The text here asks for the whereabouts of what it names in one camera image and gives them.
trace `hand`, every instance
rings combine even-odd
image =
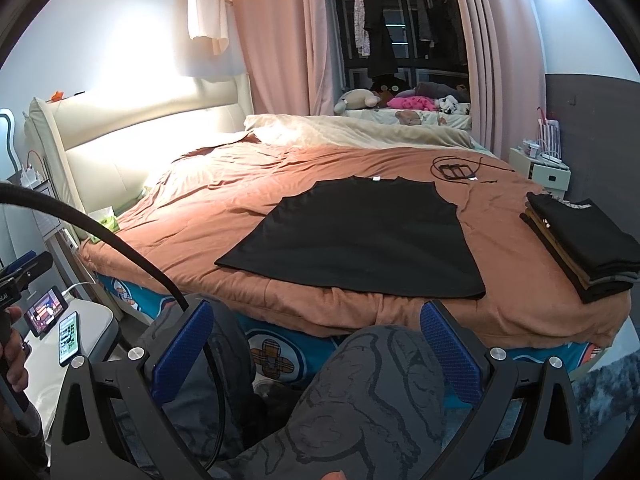
[[[10,306],[6,310],[11,316],[11,322],[15,323],[22,317],[22,310],[19,306]],[[9,364],[6,378],[15,392],[23,391],[29,384],[29,373],[24,368],[26,356],[22,349],[22,338],[20,334],[12,329],[11,339],[4,348],[0,345],[0,359],[5,358]]]

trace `folded clothes stack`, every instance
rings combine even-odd
[[[553,256],[583,303],[629,290],[640,282],[640,244],[591,200],[570,203],[527,193],[520,218]]]

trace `pink curtain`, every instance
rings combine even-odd
[[[333,115],[324,0],[234,0],[256,113]]]
[[[459,0],[466,36],[472,133],[507,159],[538,138],[545,108],[545,63],[532,0]]]

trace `teddy bear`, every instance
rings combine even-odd
[[[420,115],[414,110],[398,110],[396,112],[396,119],[398,119],[400,124],[404,124],[404,126],[420,126],[422,124]]]
[[[380,96],[364,88],[357,88],[343,94],[334,107],[336,115],[342,115],[346,110],[361,110],[373,108],[380,102]]]

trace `window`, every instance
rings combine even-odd
[[[355,0],[335,0],[337,28],[342,54],[342,70],[346,89],[370,88],[372,80],[367,77],[369,60],[360,56],[355,44],[353,5]],[[396,77],[407,82],[409,88],[423,81],[444,83],[452,87],[464,84],[468,87],[468,67],[454,62],[450,51],[451,38],[455,38],[453,25],[446,19],[444,0],[431,0],[432,25],[447,27],[447,38],[435,43],[418,40],[417,0],[382,0],[386,26],[391,36],[394,53],[398,60]]]

